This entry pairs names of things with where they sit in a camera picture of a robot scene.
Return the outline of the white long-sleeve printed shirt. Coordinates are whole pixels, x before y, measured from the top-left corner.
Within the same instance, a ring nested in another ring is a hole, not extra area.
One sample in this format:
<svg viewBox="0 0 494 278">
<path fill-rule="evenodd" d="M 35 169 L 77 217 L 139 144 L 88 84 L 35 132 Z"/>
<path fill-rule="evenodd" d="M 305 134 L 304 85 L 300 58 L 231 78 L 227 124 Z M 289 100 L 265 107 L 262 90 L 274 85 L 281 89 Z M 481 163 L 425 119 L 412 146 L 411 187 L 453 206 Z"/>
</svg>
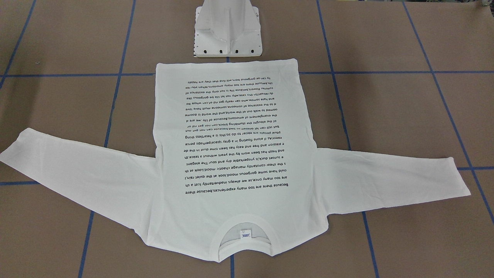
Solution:
<svg viewBox="0 0 494 278">
<path fill-rule="evenodd" d="M 288 251 L 330 214 L 470 195 L 451 157 L 316 147 L 295 59 L 158 64 L 153 135 L 146 157 L 27 128 L 1 161 L 148 246 L 215 262 Z"/>
</svg>

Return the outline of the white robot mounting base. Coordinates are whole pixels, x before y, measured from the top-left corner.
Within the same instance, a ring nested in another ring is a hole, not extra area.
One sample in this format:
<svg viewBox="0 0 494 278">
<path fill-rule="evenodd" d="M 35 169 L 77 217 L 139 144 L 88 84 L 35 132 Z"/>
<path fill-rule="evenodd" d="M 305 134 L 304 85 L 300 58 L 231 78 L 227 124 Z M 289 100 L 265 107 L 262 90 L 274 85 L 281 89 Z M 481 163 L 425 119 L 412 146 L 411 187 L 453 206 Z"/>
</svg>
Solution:
<svg viewBox="0 0 494 278">
<path fill-rule="evenodd" d="M 194 56 L 260 56 L 262 41 L 258 16 L 258 8 L 249 0 L 205 0 L 196 8 Z"/>
</svg>

